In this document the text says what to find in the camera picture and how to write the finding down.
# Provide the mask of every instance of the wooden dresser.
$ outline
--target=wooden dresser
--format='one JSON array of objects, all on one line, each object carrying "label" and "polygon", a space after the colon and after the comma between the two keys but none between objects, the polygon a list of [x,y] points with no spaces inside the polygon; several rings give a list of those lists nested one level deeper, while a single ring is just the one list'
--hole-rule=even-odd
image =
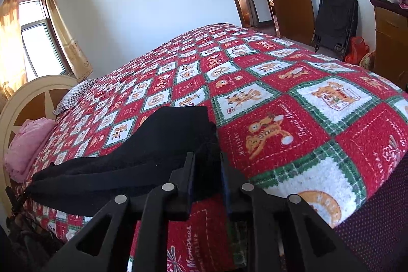
[{"label": "wooden dresser", "polygon": [[376,24],[374,73],[401,89],[408,85],[408,10],[383,0],[371,0]]}]

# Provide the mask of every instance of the pink cushion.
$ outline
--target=pink cushion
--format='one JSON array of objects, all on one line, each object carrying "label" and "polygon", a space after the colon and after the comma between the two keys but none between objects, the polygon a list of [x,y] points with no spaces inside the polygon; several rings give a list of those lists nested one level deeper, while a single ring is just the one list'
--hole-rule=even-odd
[{"label": "pink cushion", "polygon": [[44,147],[56,122],[51,119],[26,120],[5,155],[5,168],[16,182],[23,182],[35,158]]}]

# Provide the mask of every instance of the window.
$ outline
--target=window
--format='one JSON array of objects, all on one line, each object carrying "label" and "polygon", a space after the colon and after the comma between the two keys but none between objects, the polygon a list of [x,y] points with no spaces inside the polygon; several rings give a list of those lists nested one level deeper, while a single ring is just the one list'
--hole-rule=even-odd
[{"label": "window", "polygon": [[20,25],[28,81],[39,76],[71,72],[44,0],[20,0]]}]

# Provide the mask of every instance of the dark red fabric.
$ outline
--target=dark red fabric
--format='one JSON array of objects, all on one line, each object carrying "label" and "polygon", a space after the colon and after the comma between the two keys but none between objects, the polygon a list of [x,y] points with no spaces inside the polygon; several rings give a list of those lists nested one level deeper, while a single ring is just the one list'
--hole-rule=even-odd
[{"label": "dark red fabric", "polygon": [[408,155],[373,197],[335,228],[373,272],[407,271]]}]

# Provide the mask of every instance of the cushion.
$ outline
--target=cushion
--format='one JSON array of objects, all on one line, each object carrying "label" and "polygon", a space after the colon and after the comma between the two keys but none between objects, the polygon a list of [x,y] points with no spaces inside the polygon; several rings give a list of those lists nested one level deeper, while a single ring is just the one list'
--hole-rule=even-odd
[{"label": "cushion", "polygon": [[44,147],[56,122],[51,119],[26,120],[5,155],[5,168],[16,182],[23,182],[35,158]]},{"label": "cushion", "polygon": [[78,100],[86,94],[86,92],[91,89],[91,87],[98,81],[96,79],[88,79],[82,81],[74,88],[72,88],[68,93],[62,98],[60,103],[57,105],[57,108],[53,112],[55,115],[59,115],[65,111],[68,111],[76,105]]}]

